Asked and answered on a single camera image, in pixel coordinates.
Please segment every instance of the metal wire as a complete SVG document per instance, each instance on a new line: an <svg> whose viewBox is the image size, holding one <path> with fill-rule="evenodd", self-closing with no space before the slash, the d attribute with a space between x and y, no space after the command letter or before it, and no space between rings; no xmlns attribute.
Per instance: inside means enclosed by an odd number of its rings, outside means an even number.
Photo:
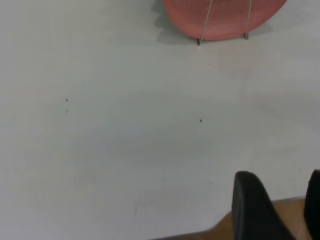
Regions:
<svg viewBox="0 0 320 240"><path fill-rule="evenodd" d="M209 9L208 9L208 13L206 15L206 19L205 19L205 23L204 23L204 26L203 26L203 29L202 29L202 34L201 34L201 38L199 40L199 38L197 38L197 45L200 46L200 44L202 43L202 40L204 39L204 35L205 35L205 32L206 32L206 27L207 27L207 23L208 23L208 20L209 20L209 16L210 16L210 12L211 12L211 8L212 8L212 3L213 3L214 0L211 0L210 1L210 5L209 5Z"/></svg>
<svg viewBox="0 0 320 240"><path fill-rule="evenodd" d="M249 23L250 23L250 14L251 14L251 6L252 6L252 0L250 0L250 4L249 4L249 12L248 12L248 21L246 23L246 30L245 30L245 34L244 34L244 39L249 39Z"/></svg>

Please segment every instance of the white surface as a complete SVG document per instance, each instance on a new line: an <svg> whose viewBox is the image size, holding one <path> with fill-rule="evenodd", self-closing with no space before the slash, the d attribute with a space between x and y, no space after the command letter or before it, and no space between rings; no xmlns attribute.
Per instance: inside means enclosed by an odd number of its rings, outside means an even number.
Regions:
<svg viewBox="0 0 320 240"><path fill-rule="evenodd" d="M161 1L2 0L1 238L203 231L239 170L274 200L304 195L319 93L319 0L200 48Z"/></svg>

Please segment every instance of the red plate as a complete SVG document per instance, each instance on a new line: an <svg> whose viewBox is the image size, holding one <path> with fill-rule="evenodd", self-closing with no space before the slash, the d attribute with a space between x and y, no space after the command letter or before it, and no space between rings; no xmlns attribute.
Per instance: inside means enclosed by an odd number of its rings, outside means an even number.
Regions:
<svg viewBox="0 0 320 240"><path fill-rule="evenodd" d="M269 20L286 0L252 0L249 31ZM224 40L246 33L250 0L213 0L204 40ZM210 0L164 0L172 22L185 34L201 38Z"/></svg>

